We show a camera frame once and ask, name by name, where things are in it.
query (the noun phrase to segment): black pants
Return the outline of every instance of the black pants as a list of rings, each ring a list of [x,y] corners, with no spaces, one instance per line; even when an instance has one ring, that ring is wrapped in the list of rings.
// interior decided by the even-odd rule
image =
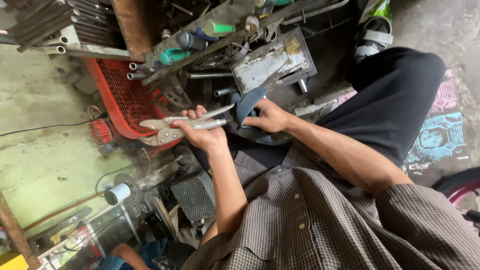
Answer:
[[[444,75],[445,64],[435,54],[384,50],[349,67],[346,77],[358,94],[316,124],[370,146],[400,167]],[[291,146],[261,145],[230,133],[227,139],[232,158],[242,151],[269,169],[282,163]],[[190,146],[208,170],[206,154]]]

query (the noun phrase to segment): brown plaid shirt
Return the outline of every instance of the brown plaid shirt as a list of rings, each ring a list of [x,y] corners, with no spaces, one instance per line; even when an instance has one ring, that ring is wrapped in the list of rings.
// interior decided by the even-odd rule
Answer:
[[[248,199],[240,229],[183,269],[480,269],[480,239],[441,194],[399,184],[377,197],[296,141],[268,170],[234,160]]]

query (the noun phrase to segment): metal mesh block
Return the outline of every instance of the metal mesh block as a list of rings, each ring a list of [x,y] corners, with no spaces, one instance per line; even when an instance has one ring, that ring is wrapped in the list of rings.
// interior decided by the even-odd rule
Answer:
[[[215,216],[213,183],[205,171],[180,177],[172,185],[171,190],[190,221]]]

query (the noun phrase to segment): gray cloth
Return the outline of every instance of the gray cloth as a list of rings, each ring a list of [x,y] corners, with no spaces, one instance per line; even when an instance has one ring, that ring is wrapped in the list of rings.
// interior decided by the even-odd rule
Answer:
[[[241,227],[183,269],[480,269],[479,237],[432,189],[374,198],[299,141],[271,170],[243,152],[234,162],[249,202]]]

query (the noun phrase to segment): hand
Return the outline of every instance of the hand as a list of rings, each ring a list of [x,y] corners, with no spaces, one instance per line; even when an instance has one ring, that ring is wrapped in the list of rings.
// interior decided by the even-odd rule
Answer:
[[[267,132],[283,131],[288,127],[288,122],[292,114],[282,110],[275,103],[263,98],[258,101],[255,108],[260,110],[259,117],[247,117],[243,121],[244,125],[257,126]]]
[[[201,105],[197,105],[196,110],[182,111],[181,116],[188,116],[191,119],[202,117],[207,110]],[[205,151],[207,154],[212,154],[216,151],[228,150],[227,136],[223,128],[218,127],[210,130],[194,129],[187,122],[182,120],[173,121],[172,125],[181,128],[185,137],[195,146]]]

